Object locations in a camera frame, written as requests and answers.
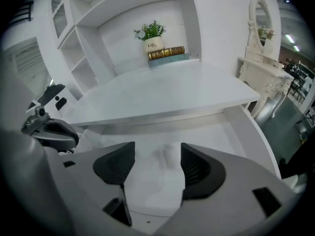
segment potted plant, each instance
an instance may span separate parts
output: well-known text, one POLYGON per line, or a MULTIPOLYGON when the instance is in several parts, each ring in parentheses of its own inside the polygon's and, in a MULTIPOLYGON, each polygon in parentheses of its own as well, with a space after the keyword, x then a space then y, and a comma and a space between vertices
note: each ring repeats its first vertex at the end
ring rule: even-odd
POLYGON ((134 30, 134 38, 144 41, 144 49, 147 53, 164 49, 162 39, 163 32, 166 32, 165 26, 162 26, 156 20, 147 25, 143 24, 140 30, 134 30))

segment gray floor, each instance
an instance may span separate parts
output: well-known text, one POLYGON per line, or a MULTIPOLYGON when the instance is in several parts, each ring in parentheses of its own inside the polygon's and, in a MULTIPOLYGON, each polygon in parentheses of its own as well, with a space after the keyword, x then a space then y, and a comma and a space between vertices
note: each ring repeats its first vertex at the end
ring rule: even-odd
POLYGON ((263 110, 255 118, 265 134, 278 164, 281 158, 285 158, 288 162, 301 146, 300 133, 295 128, 295 124, 303 117, 294 103, 286 98, 278 108, 276 116, 270 118, 271 111, 279 98, 280 95, 277 95, 272 100, 268 99, 263 110))

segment stack of books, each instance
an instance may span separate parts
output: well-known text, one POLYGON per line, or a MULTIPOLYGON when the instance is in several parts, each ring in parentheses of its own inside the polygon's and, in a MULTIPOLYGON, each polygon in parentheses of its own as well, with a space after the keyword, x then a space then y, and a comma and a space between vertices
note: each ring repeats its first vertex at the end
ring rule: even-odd
POLYGON ((189 54, 185 53, 185 48, 183 46, 150 52, 148 53, 148 56, 148 64, 150 68, 171 62, 189 59, 189 54))

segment gold book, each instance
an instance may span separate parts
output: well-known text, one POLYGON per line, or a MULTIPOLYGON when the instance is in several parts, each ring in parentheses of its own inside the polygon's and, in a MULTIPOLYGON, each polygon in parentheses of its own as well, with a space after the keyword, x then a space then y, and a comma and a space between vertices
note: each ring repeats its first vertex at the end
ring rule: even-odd
POLYGON ((149 55, 149 60, 155 60, 155 59, 160 59, 160 58, 164 58, 168 56, 184 54, 184 53, 185 53, 185 48, 183 46, 178 46, 178 47, 172 47, 172 48, 150 52, 148 53, 148 55, 149 55))

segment white flower pot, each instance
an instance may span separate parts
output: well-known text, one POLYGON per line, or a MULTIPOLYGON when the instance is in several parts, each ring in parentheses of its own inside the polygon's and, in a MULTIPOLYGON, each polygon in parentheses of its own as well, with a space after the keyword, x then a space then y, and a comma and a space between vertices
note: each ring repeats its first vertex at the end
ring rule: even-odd
POLYGON ((266 38, 265 40, 265 45, 264 45, 264 50, 263 50, 263 54, 266 56, 269 56, 272 53, 272 40, 266 38))
POLYGON ((152 37, 144 40, 144 49, 147 53, 164 49, 164 42, 162 37, 152 37))

